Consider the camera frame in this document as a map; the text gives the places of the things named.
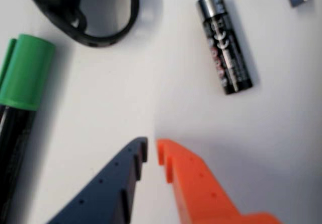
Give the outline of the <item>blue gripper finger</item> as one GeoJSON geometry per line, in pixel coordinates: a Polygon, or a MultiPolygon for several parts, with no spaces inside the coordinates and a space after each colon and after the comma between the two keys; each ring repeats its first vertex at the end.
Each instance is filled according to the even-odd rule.
{"type": "Polygon", "coordinates": [[[148,139],[129,142],[49,223],[130,223],[148,139]]]}

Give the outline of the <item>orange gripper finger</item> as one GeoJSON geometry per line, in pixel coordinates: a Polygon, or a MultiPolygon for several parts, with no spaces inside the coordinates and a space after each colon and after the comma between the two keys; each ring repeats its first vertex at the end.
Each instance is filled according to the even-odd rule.
{"type": "Polygon", "coordinates": [[[206,162],[183,145],[157,140],[158,162],[174,190],[181,223],[279,223],[267,212],[241,213],[206,162]]]}

